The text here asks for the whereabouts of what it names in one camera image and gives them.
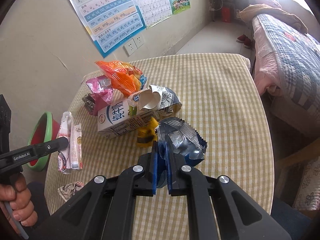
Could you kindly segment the person's left hand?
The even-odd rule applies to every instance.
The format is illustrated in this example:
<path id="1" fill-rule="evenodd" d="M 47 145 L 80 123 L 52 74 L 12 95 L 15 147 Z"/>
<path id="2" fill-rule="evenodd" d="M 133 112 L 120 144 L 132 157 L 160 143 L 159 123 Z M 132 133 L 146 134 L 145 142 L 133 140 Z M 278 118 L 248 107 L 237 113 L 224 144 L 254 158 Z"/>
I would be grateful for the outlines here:
<path id="1" fill-rule="evenodd" d="M 31 192 L 27 188 L 27 183 L 23 174 L 19 174 L 15 181 L 15 186 L 1 184 L 1 210 L 4 212 L 7 220 L 12 228 L 20 233 L 15 221 L 21 223 L 22 226 L 31 227 L 36 224 L 38 220 L 37 212 L 34 209 L 31 201 Z M 12 208 L 11 218 L 4 202 L 9 202 Z"/>

